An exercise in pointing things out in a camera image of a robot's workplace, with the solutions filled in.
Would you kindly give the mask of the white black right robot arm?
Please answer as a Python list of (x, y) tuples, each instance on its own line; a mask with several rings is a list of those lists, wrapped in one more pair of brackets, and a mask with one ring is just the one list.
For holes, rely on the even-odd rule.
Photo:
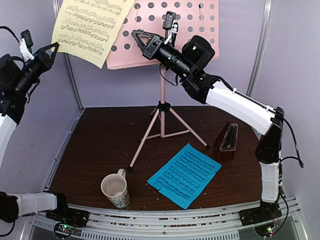
[(206, 73), (204, 68), (214, 57), (215, 51), (199, 35), (194, 35), (182, 51), (156, 33), (133, 30), (131, 35), (142, 55), (148, 60), (158, 60), (167, 70), (173, 71), (192, 99), (238, 118), (261, 135), (255, 150), (262, 180), (256, 216), (261, 221), (268, 220), (276, 212), (280, 196), (284, 110), (264, 105), (232, 88), (221, 76)]

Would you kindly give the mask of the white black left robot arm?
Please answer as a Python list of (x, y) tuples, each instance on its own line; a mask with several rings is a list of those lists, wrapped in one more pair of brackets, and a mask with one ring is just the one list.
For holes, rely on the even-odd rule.
[[(40, 76), (49, 71), (59, 49), (57, 42), (44, 46), (34, 54), (21, 46), (23, 57), (5, 54), (0, 59), (0, 157), (3, 159), (16, 127), (20, 124)], [(72, 211), (62, 193), (0, 193), (0, 219), (14, 223), (18, 218), (51, 212), (61, 222), (72, 218)]]

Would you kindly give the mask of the dark red wooden metronome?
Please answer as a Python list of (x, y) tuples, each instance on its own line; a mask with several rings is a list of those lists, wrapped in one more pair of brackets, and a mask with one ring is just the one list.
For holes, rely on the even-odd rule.
[(239, 126), (228, 121), (218, 134), (213, 144), (213, 154), (218, 162), (232, 161), (235, 157), (238, 142)]

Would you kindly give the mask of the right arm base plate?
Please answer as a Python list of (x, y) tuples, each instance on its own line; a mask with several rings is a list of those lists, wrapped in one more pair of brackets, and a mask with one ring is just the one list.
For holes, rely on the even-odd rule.
[(242, 226), (255, 225), (273, 220), (275, 217), (281, 217), (283, 214), (280, 209), (271, 212), (261, 207), (255, 207), (239, 211), (239, 218)]

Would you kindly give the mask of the yellow sheet music page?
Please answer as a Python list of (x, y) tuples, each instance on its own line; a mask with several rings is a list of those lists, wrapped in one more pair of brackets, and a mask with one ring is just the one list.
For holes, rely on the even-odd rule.
[(102, 68), (133, 0), (64, 0), (52, 32), (58, 52)]

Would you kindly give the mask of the blue sheet music page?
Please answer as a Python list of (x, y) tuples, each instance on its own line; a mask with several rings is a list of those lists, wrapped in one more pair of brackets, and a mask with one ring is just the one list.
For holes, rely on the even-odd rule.
[(186, 144), (147, 183), (186, 210), (214, 178), (222, 165)]

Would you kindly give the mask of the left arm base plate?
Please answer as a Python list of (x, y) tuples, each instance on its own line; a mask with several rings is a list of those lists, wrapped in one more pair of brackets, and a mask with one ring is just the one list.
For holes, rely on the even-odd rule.
[(87, 226), (89, 215), (90, 213), (88, 211), (74, 208), (70, 208), (67, 213), (47, 211), (45, 214), (48, 219), (77, 228), (84, 228)]

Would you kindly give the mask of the pink music stand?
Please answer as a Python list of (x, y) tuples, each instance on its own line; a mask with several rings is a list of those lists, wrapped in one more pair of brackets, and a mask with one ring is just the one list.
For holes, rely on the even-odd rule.
[[(178, 33), (175, 41), (174, 48), (179, 52), (182, 51), (184, 45), (188, 43), (193, 36), (186, 27), (182, 27), (181, 23), (187, 20), (189, 13), (182, 13), (183, 10), (192, 11), (191, 16), (193, 19), (203, 20), (204, 15), (201, 11), (195, 13), (196, 9), (201, 10), (204, 7), (204, 2), (201, 0), (188, 0), (178, 2), (169, 0), (135, 0), (129, 14), (124, 19), (123, 25), (119, 31), (117, 39), (115, 40), (110, 53), (106, 59), (106, 65), (109, 70), (119, 70), (134, 67), (142, 67), (148, 65), (159, 65), (160, 74), (160, 100), (155, 109), (151, 112), (151, 122), (141, 139), (141, 142), (133, 156), (132, 161), (128, 166), (128, 170), (131, 171), (146, 140), (151, 139), (150, 131), (152, 130), (157, 119), (160, 120), (160, 133), (156, 134), (156, 137), (167, 138), (168, 136), (178, 136), (182, 134), (192, 133), (207, 149), (210, 147), (166, 102), (166, 72), (172, 71), (166, 69), (158, 60), (149, 60), (145, 58), (142, 51), (138, 48), (136, 41), (132, 37), (133, 30), (142, 30), (145, 32), (155, 33), (165, 38), (165, 30), (163, 29), (163, 22), (167, 11), (176, 13), (176, 20), (178, 22)], [(181, 84), (180, 78), (175, 74), (174, 86)], [(184, 131), (174, 132), (166, 134), (165, 131), (165, 119), (166, 113), (171, 113), (180, 123), (185, 126)]]

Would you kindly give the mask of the clear plastic metronome cover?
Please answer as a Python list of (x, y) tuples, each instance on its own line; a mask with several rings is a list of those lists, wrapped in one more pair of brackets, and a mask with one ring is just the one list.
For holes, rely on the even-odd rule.
[(226, 132), (220, 144), (220, 151), (222, 152), (233, 152), (237, 148), (238, 139), (238, 124), (230, 123), (227, 126)]

